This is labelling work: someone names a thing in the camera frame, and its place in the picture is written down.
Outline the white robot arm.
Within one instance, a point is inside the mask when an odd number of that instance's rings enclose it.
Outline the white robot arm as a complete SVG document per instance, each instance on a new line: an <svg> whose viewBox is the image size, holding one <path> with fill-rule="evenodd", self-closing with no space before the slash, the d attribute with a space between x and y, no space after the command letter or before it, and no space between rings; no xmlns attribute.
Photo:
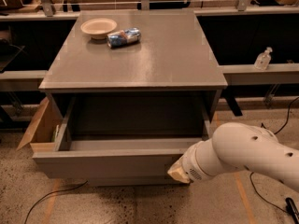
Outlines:
<svg viewBox="0 0 299 224"><path fill-rule="evenodd" d="M189 184L242 170L269 176L299 191L299 150L280 144L264 128L236 122L222 124L211 138L190 146L168 174Z"/></svg>

